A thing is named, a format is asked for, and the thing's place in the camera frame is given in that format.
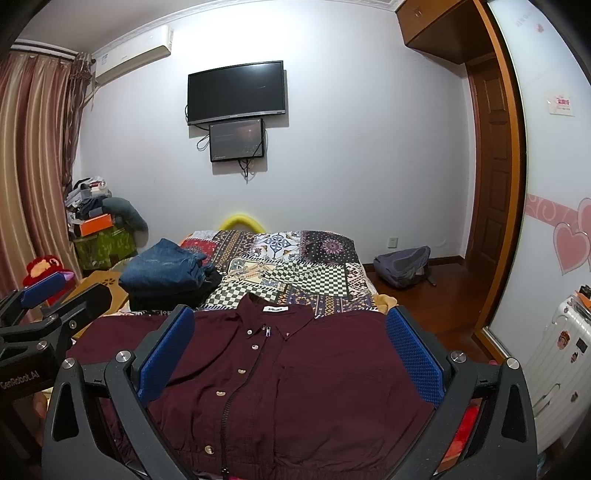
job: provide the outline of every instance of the patchwork bedspread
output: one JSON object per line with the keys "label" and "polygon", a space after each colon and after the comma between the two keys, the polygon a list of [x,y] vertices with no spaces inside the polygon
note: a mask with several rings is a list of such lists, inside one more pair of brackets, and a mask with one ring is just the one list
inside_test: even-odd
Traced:
{"label": "patchwork bedspread", "polygon": [[311,305],[317,317],[377,310],[350,238],[331,232],[197,231],[181,244],[223,275],[204,309],[233,309],[248,292],[273,303]]}

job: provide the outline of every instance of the pink heart sticker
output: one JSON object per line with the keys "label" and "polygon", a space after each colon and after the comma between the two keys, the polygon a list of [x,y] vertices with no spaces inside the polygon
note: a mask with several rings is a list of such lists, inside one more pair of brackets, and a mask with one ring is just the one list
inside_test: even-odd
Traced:
{"label": "pink heart sticker", "polygon": [[554,228],[554,250],[564,275],[587,261],[591,244],[586,233],[573,233],[568,223],[559,223]]}
{"label": "pink heart sticker", "polygon": [[[587,236],[591,235],[591,199],[590,198],[584,198],[579,203],[579,211],[577,212],[577,223],[579,224],[579,231],[580,232],[585,232],[587,234]],[[591,270],[591,257],[589,257],[589,270]]]}

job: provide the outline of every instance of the pile of items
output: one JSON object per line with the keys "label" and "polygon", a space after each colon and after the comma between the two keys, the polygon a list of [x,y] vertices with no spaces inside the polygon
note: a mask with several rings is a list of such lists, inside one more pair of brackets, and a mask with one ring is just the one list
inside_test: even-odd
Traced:
{"label": "pile of items", "polygon": [[148,225],[127,200],[111,195],[103,178],[76,182],[65,204],[69,234],[85,273],[107,270],[137,253],[132,233],[147,231]]}
{"label": "pile of items", "polygon": [[191,252],[163,238],[132,259],[119,278],[129,294],[129,309],[173,310],[183,304],[197,308],[222,281],[205,254]]}

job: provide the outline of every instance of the cardboard box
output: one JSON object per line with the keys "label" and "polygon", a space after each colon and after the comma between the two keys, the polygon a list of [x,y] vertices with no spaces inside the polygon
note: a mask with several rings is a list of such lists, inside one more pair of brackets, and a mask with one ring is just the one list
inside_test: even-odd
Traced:
{"label": "cardboard box", "polygon": [[111,214],[99,215],[80,224],[80,236],[90,235],[111,226],[113,226]]}
{"label": "cardboard box", "polygon": [[[95,283],[102,283],[109,287],[111,291],[111,296],[113,300],[111,301],[111,308],[107,310],[104,314],[109,315],[111,313],[117,312],[125,302],[127,302],[128,294],[127,292],[119,286],[119,277],[121,276],[121,272],[113,272],[113,271],[95,271],[92,272],[88,277],[86,277],[80,285],[78,285],[70,295],[66,298],[66,300],[70,300],[70,298],[75,297],[79,293],[85,291],[91,285]],[[77,334],[74,335],[75,339],[80,338],[82,333],[86,330],[86,328],[79,331]]]}

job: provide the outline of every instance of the white suitcase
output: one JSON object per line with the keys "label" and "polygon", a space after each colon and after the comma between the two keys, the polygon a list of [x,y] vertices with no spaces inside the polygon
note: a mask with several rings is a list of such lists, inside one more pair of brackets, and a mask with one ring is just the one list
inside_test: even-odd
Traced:
{"label": "white suitcase", "polygon": [[591,404],[591,313],[576,297],[556,310],[523,368],[534,407],[538,453],[557,440]]}

